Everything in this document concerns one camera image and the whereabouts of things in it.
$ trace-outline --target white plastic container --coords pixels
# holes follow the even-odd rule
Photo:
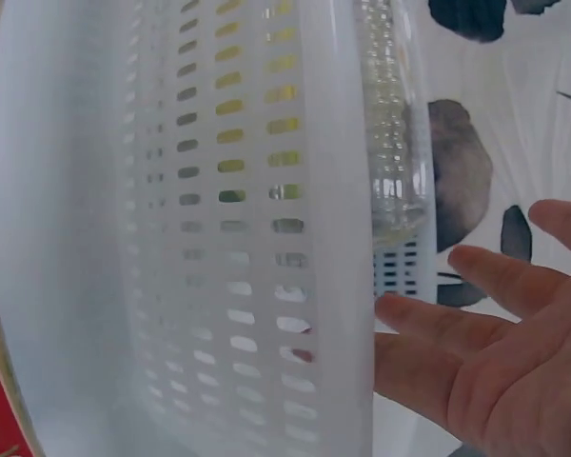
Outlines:
[[[359,62],[349,0],[5,3],[0,315],[48,457],[372,454],[373,277],[433,300],[435,224],[373,276]]]

